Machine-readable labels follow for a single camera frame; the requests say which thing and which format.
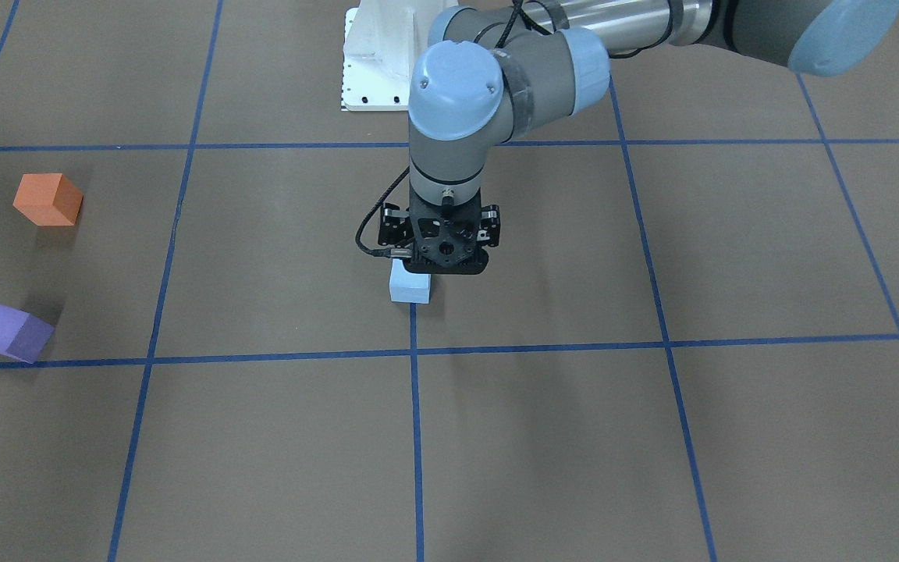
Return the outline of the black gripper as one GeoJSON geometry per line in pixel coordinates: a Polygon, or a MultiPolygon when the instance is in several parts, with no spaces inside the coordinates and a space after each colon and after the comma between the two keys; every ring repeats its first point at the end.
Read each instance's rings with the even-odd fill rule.
{"type": "Polygon", "coordinates": [[[406,210],[384,203],[379,216],[381,256],[402,261],[410,273],[474,276],[489,263],[486,247],[499,245],[502,213],[476,194],[463,205],[431,204],[410,190],[406,210]]]}

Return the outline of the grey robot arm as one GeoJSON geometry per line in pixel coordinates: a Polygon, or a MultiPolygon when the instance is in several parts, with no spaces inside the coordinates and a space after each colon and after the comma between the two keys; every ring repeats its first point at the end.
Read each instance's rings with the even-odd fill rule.
{"type": "Polygon", "coordinates": [[[705,45],[836,76],[884,39],[899,1],[513,1],[446,9],[410,78],[406,208],[368,211],[377,247],[410,273],[477,275],[499,245],[502,211],[481,201],[492,147],[574,116],[609,93],[611,64],[664,44],[705,45]]]}

